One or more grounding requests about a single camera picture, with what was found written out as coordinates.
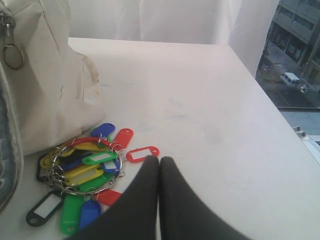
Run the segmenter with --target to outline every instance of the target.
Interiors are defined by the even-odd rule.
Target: white curtain
[[[230,45],[254,76],[279,0],[69,2],[71,37]]]

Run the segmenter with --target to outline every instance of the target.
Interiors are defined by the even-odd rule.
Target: white table
[[[107,115],[131,128],[130,149],[174,157],[196,194],[254,240],[318,240],[320,167],[229,46],[71,38],[100,72]],[[123,192],[141,163],[126,164]],[[46,194],[36,156],[0,215],[2,240],[55,240],[60,214],[39,228],[27,211]]]

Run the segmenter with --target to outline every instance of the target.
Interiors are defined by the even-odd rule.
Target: green key tag
[[[75,187],[75,190],[77,192],[85,193],[88,192],[89,189],[97,189],[101,187],[102,185],[106,184],[113,178],[113,175],[110,173],[103,173],[101,176],[98,176],[95,179],[92,179],[90,181],[87,181],[83,184],[80,184]]]
[[[84,202],[84,196],[68,195],[64,198],[60,219],[61,232],[72,235],[78,231]]]
[[[85,165],[95,165],[111,161],[117,157],[117,154],[112,151],[104,151],[91,156],[84,157],[82,163]]]

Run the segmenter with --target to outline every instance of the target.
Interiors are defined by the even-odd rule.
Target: white van
[[[280,78],[289,87],[297,87],[300,82],[300,79],[292,72],[285,72]]]

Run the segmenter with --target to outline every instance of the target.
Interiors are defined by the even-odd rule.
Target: zipper pull
[[[14,19],[6,14],[4,11],[0,11],[0,24],[4,29],[4,48],[3,58],[7,66],[13,70],[18,70],[23,67],[25,63],[24,54],[19,46],[14,41],[14,27],[16,23]]]

